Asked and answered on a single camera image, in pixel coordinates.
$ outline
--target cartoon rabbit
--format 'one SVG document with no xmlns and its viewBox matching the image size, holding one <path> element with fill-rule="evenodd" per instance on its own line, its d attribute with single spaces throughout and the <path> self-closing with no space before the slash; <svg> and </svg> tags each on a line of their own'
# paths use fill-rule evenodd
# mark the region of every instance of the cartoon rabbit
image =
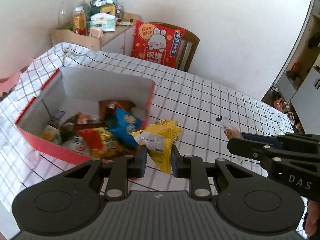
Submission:
<svg viewBox="0 0 320 240">
<path fill-rule="evenodd" d="M 159 28 L 154 28 L 153 35 L 150 37 L 148 42 L 149 49 L 157 49 L 159 52 L 163 52 L 165 47 L 167 47 L 167 42 L 165 40 L 165 30 L 160 31 Z"/>
</svg>

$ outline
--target cabinet handle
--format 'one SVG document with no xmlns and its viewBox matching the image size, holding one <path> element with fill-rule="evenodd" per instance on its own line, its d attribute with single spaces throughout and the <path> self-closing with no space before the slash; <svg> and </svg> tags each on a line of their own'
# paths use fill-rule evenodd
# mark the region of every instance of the cabinet handle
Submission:
<svg viewBox="0 0 320 240">
<path fill-rule="evenodd" d="M 316 88 L 316 90 L 318 90 L 318 89 L 319 89 L 319 87 L 320 87 L 320 85 L 317 87 L 317 85 L 319 84 L 319 82 L 320 82 L 320 79 L 318 79 L 317 83 L 315 84 L 315 88 Z"/>
</svg>

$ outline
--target yellow snack package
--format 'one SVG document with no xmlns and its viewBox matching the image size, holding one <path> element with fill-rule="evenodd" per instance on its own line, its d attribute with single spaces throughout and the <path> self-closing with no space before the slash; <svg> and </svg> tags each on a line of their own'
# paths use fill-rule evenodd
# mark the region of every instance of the yellow snack package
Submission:
<svg viewBox="0 0 320 240">
<path fill-rule="evenodd" d="M 178 121 L 162 120 L 131 135 L 139 145 L 148 148 L 151 159 L 161 171 L 171 174 L 171 148 L 181 136 Z"/>
</svg>

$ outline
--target white bottle cap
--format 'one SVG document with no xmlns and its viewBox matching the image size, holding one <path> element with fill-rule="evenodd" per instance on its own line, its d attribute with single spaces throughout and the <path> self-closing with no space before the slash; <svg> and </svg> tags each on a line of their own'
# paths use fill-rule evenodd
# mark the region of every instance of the white bottle cap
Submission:
<svg viewBox="0 0 320 240">
<path fill-rule="evenodd" d="M 83 10 L 83 6 L 79 6 L 75 8 L 76 12 Z"/>
</svg>

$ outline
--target white grid tablecloth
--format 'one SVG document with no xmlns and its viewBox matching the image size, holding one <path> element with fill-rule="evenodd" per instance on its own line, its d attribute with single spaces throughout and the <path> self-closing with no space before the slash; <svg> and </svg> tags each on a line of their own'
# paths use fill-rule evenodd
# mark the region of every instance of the white grid tablecloth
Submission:
<svg viewBox="0 0 320 240">
<path fill-rule="evenodd" d="M 200 156 L 206 162 L 223 157 L 237 163 L 236 156 L 227 149 L 228 139 L 223 130 L 214 124 L 218 116 L 228 117 L 241 132 L 261 135 L 293 132 L 285 114 L 209 80 L 121 54 L 93 52 L 60 43 L 35 59 L 14 91 L 0 102 L 0 200 L 8 210 L 21 190 L 73 167 L 34 150 L 14 125 L 22 109 L 33 96 L 39 95 L 41 85 L 60 67 L 97 68 L 153 80 L 156 86 L 148 123 L 177 120 L 182 127 L 177 143 L 180 153 Z M 267 176 L 257 161 L 245 159 L 241 165 Z M 212 193 L 216 194 L 212 178 L 209 181 Z M 145 177 L 128 185 L 129 190 L 188 190 L 188 187 L 187 179 L 162 173 L 150 159 Z M 302 221 L 297 230 L 304 233 Z"/>
</svg>

